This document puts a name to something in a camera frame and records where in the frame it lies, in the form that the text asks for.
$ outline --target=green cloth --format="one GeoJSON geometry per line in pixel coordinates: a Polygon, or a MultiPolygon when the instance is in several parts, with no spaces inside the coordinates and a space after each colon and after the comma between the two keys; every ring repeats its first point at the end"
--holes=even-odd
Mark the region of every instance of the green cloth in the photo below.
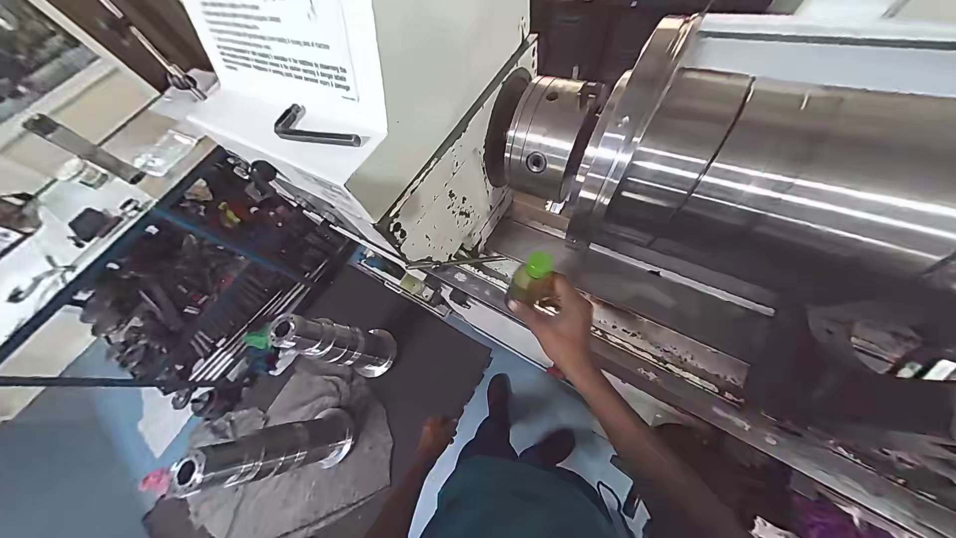
{"type": "Polygon", "coordinates": [[[616,538],[584,493],[554,474],[486,456],[460,461],[422,538],[616,538]]]}

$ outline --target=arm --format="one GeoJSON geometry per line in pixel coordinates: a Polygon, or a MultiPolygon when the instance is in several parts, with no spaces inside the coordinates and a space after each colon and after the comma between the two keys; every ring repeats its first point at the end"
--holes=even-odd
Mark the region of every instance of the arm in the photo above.
{"type": "Polygon", "coordinates": [[[379,517],[365,533],[365,538],[407,538],[424,479],[451,442],[456,426],[457,421],[446,417],[433,416],[425,422],[412,468],[392,488],[379,517]]]}
{"type": "Polygon", "coordinates": [[[588,344],[591,303],[562,275],[554,275],[550,285],[561,307],[556,316],[542,314],[522,303],[511,302],[509,307],[584,396],[620,458],[633,471],[649,479],[700,529],[712,529],[713,535],[721,538],[749,537],[730,509],[693,469],[657,438],[594,364],[588,344]]]}

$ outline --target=shoe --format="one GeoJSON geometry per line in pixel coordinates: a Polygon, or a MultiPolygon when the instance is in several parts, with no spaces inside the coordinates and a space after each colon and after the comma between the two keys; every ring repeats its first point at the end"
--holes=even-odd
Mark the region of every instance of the shoe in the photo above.
{"type": "Polygon", "coordinates": [[[549,433],[535,445],[521,453],[521,460],[542,468],[554,467],[566,460],[575,450],[575,433],[562,428],[549,433]]]}
{"type": "Polygon", "coordinates": [[[499,424],[510,426],[510,402],[511,382],[505,373],[498,373],[488,383],[488,416],[499,424]]]}

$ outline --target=leg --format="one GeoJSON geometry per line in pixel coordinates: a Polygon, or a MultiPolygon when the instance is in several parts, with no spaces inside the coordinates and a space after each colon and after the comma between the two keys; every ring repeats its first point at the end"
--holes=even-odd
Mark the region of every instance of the leg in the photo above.
{"type": "Polygon", "coordinates": [[[511,416],[508,404],[511,388],[508,377],[499,373],[488,383],[488,417],[478,426],[475,437],[465,445],[458,461],[472,456],[491,456],[503,460],[517,460],[518,455],[511,446],[511,416]]]}
{"type": "Polygon", "coordinates": [[[575,433],[564,428],[551,432],[536,444],[525,449],[518,460],[526,462],[529,465],[534,465],[535,467],[540,467],[573,485],[610,521],[611,516],[608,513],[607,505],[604,504],[604,500],[601,499],[598,491],[594,489],[588,481],[578,475],[578,473],[571,469],[557,466],[566,460],[574,450],[575,433]]]}
{"type": "Polygon", "coordinates": [[[575,433],[564,428],[549,433],[536,444],[526,448],[519,458],[542,469],[553,469],[575,450],[575,433]]]}

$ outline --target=green bottle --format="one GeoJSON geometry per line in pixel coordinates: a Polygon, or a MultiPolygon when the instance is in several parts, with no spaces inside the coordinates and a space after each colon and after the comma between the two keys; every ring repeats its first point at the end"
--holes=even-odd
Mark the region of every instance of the green bottle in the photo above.
{"type": "Polygon", "coordinates": [[[508,297],[534,306],[548,293],[547,277],[554,271],[554,258],[544,251],[534,251],[511,277],[508,297]]]}

